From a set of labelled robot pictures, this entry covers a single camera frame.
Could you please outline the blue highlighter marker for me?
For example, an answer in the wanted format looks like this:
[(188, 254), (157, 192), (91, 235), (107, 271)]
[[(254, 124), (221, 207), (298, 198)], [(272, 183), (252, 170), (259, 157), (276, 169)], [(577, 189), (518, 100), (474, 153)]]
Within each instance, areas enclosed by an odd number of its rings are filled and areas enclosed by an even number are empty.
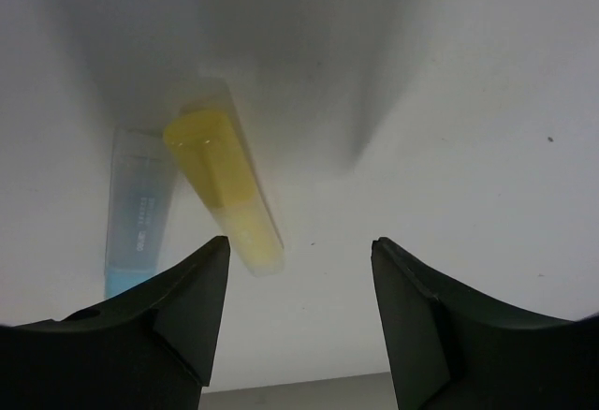
[(153, 133), (114, 133), (105, 254), (105, 298), (151, 279), (157, 272), (175, 168)]

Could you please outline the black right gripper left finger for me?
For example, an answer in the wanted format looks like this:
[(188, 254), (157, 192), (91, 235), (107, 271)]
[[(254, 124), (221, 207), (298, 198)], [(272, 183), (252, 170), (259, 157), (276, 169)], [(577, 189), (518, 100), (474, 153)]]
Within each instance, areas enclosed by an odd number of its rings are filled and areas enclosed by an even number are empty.
[(62, 321), (1, 328), (4, 409), (196, 409), (210, 384), (230, 245)]

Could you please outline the yellow highlighter marker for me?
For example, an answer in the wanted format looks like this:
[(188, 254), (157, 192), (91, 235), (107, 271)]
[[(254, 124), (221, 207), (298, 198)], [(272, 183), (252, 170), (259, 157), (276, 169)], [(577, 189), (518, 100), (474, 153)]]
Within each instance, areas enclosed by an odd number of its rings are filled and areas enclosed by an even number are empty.
[(281, 271), (284, 245), (226, 82), (179, 82), (166, 103), (177, 114), (165, 126), (163, 141), (244, 266), (255, 276)]

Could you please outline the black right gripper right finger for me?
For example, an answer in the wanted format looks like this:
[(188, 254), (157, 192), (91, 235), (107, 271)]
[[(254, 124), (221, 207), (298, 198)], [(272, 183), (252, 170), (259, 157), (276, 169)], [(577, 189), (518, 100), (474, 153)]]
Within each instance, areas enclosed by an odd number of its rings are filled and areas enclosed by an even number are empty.
[(597, 316), (496, 300), (388, 238), (373, 242), (371, 262), (399, 408), (597, 408)]

